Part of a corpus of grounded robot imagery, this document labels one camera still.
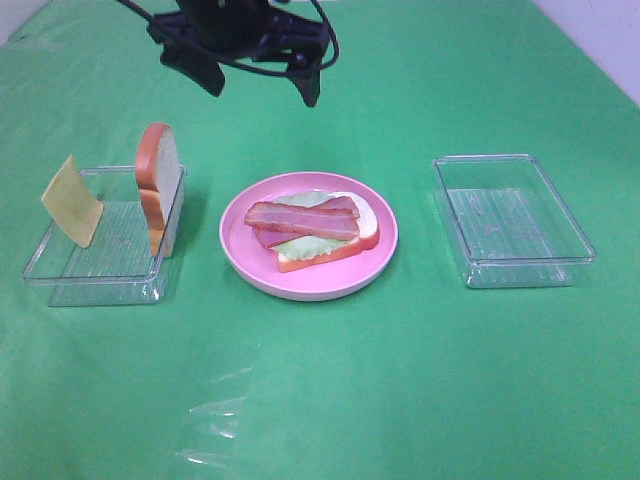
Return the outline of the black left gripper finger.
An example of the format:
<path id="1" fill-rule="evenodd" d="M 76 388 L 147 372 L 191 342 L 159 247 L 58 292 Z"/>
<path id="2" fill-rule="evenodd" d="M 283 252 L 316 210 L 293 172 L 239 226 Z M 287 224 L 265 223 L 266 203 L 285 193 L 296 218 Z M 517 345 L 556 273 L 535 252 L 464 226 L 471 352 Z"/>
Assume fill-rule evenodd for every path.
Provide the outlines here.
<path id="1" fill-rule="evenodd" d="M 320 66 L 320 60 L 304 53 L 296 53 L 287 66 L 287 78 L 309 108 L 316 106 L 320 95 Z"/>
<path id="2" fill-rule="evenodd" d="M 215 60 L 204 53 L 182 45 L 165 45 L 160 56 L 163 65 L 185 75 L 210 95 L 219 97 L 225 76 Z"/>

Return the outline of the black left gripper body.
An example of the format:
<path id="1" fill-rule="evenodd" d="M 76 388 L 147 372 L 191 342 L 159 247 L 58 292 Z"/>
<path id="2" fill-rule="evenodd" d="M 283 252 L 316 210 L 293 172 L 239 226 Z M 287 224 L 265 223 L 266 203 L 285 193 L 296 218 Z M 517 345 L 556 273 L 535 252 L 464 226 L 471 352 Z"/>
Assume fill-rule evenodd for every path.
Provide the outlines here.
<path id="1" fill-rule="evenodd" d="M 181 41 L 224 59 L 289 63 L 296 53 L 323 60 L 328 22 L 309 20 L 268 1 L 180 1 L 179 10 L 152 17 L 158 43 Z"/>

